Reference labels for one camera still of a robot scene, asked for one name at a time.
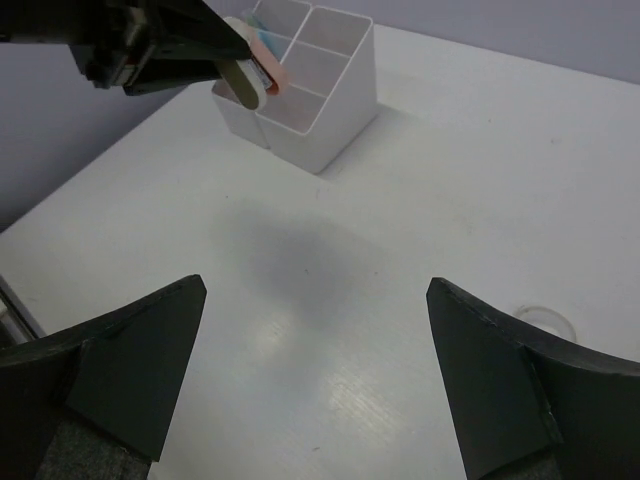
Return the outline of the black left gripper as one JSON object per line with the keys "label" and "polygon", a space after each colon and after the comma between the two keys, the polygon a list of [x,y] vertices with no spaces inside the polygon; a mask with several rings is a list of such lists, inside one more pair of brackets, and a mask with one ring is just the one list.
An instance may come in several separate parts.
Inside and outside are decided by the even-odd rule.
{"label": "black left gripper", "polygon": [[1,41],[66,45],[95,87],[128,96],[216,80],[218,61],[250,57],[204,1],[3,1]]}

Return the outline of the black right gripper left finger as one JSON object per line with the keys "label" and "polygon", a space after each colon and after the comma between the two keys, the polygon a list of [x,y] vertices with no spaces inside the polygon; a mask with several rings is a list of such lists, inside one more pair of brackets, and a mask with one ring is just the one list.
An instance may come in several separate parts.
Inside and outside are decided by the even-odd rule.
{"label": "black right gripper left finger", "polygon": [[199,275],[1,351],[4,479],[145,479],[200,326]]}

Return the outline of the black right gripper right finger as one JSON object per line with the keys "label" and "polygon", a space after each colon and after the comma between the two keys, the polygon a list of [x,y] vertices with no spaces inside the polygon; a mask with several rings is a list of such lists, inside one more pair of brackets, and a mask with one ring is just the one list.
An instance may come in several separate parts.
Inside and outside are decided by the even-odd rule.
{"label": "black right gripper right finger", "polygon": [[467,478],[638,478],[638,363],[531,326],[444,278],[426,301]]}

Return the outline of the pink mini stapler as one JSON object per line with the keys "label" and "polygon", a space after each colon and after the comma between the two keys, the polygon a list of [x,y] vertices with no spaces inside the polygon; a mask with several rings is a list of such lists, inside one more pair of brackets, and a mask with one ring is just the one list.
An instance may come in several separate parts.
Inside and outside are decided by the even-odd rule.
{"label": "pink mini stapler", "polygon": [[260,110],[269,96],[278,96],[288,87],[288,73],[254,27],[236,17],[224,20],[245,41],[250,57],[223,60],[217,63],[217,68],[245,109]]}

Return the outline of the blue highlighter pen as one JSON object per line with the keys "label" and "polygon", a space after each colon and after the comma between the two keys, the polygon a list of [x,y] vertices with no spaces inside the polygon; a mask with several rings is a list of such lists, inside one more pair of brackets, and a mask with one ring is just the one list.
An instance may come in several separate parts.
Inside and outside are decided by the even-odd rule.
{"label": "blue highlighter pen", "polygon": [[256,30],[258,38],[269,49],[278,62],[285,58],[293,39],[281,34],[262,29]]}

